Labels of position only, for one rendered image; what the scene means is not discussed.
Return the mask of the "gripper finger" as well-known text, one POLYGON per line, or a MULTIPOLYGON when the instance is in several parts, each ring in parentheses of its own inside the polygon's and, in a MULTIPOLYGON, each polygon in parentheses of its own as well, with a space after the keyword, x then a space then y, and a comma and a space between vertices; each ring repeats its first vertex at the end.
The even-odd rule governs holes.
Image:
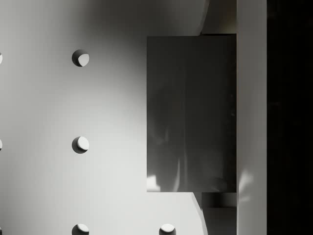
POLYGON ((237 194, 203 192, 201 208, 208 235, 237 235, 237 194))
POLYGON ((237 34, 237 0, 205 0, 200 35, 237 34))

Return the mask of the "grey cube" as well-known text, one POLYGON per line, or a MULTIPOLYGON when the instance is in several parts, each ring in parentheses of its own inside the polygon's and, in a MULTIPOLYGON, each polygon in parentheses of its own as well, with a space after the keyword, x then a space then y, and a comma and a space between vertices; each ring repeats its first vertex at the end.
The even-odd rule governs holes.
POLYGON ((236 192, 237 37, 147 39, 147 190, 236 192))

